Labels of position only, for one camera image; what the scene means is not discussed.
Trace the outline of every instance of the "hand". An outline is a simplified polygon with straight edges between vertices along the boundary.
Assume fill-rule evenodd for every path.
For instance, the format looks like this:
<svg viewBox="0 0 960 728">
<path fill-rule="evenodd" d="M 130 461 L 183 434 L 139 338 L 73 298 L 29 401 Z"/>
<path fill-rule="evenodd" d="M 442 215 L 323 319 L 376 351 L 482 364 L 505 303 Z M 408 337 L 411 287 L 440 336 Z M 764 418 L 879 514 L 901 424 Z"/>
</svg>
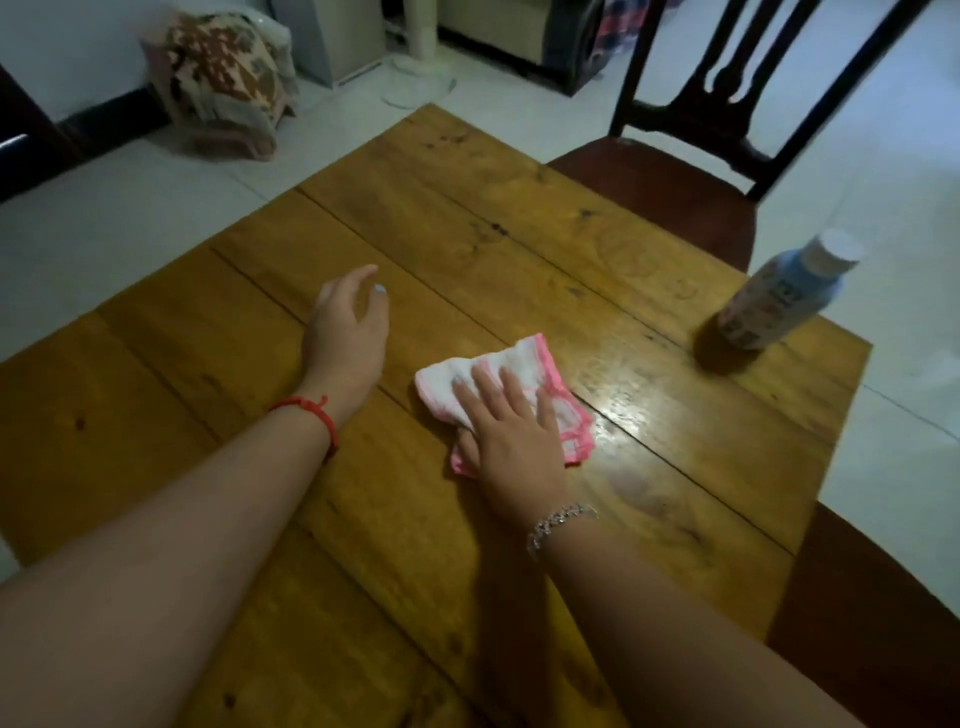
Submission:
<svg viewBox="0 0 960 728">
<path fill-rule="evenodd" d="M 512 372 L 500 370 L 503 391 L 479 367 L 471 374 L 482 399 L 464 382 L 454 382 L 453 392 L 473 426 L 473 432 L 461 429 L 457 442 L 480 473 L 493 509 L 515 527 L 531 531 L 570 503 L 553 401 L 539 389 L 535 417 Z"/>
<path fill-rule="evenodd" d="M 360 285 L 376 270 L 367 265 L 324 283 L 303 333 L 303 379 L 296 394 L 314 401 L 326 395 L 326 410 L 338 427 L 360 409 L 383 375 L 390 330 L 387 292 L 374 287 L 367 315 L 357 321 L 354 314 Z"/>
</svg>

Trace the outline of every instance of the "red string bracelet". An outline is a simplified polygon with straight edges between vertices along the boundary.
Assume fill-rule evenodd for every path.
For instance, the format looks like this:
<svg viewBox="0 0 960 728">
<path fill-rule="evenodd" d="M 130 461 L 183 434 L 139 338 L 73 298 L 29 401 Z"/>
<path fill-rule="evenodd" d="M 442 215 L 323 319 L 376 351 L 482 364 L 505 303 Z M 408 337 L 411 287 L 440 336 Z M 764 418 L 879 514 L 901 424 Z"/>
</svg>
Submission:
<svg viewBox="0 0 960 728">
<path fill-rule="evenodd" d="M 310 401 L 306 397 L 290 397 L 290 398 L 287 398 L 286 400 L 280 400 L 279 402 L 271 406 L 271 408 L 268 409 L 267 411 L 273 412 L 275 409 L 278 409 L 279 407 L 285 407 L 288 404 L 295 404 L 300 409 L 305 409 L 307 412 L 312 412 L 313 414 L 315 414 L 317 417 L 321 419 L 324 425 L 326 425 L 326 429 L 330 433 L 330 447 L 326 451 L 324 462 L 326 462 L 335 454 L 337 454 L 337 448 L 340 447 L 340 444 L 337 441 L 337 425 L 335 425 L 333 423 L 333 419 L 328 414 L 326 414 L 326 412 L 324 412 L 324 405 L 326 404 L 326 395 L 324 395 L 321 398 L 320 402 Z"/>
</svg>

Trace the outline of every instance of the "white wall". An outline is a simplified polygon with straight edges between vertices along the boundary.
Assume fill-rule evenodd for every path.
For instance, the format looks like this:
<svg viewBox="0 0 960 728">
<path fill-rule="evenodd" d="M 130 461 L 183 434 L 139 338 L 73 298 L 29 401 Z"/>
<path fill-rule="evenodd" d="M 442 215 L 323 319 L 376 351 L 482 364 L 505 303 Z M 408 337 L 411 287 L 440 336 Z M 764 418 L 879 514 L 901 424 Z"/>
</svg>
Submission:
<svg viewBox="0 0 960 728">
<path fill-rule="evenodd" d="M 6 0 L 0 64 L 54 121 L 146 83 L 134 29 L 162 0 Z M 236 0 L 263 9 L 266 0 Z"/>
</svg>

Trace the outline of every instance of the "silver bracelet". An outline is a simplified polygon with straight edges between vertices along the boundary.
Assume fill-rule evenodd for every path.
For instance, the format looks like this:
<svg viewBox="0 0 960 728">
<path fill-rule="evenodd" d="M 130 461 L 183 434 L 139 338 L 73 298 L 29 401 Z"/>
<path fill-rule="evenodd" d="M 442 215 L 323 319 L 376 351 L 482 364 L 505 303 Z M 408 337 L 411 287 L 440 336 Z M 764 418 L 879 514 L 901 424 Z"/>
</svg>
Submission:
<svg viewBox="0 0 960 728">
<path fill-rule="evenodd" d="M 593 506 L 584 505 L 583 503 L 572 503 L 535 525 L 534 530 L 527 536 L 527 551 L 530 552 L 531 558 L 537 561 L 537 552 L 540 550 L 540 543 L 545 536 L 550 534 L 553 526 L 566 523 L 570 519 L 582 516 L 585 513 L 589 513 L 595 519 L 600 518 Z"/>
</svg>

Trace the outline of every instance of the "bottle label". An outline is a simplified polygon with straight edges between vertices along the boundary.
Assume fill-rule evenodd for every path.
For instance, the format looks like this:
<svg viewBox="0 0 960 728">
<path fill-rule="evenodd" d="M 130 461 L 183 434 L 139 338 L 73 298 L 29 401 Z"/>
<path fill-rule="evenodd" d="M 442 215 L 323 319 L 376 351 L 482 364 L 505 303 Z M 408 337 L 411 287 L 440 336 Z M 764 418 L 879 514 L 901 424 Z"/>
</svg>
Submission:
<svg viewBox="0 0 960 728">
<path fill-rule="evenodd" d="M 787 312 L 804 299 L 804 292 L 787 280 L 777 280 L 760 293 L 774 277 L 776 265 L 764 265 L 754 279 L 724 306 L 717 319 L 720 331 L 736 346 L 750 347 L 777 328 Z"/>
</svg>

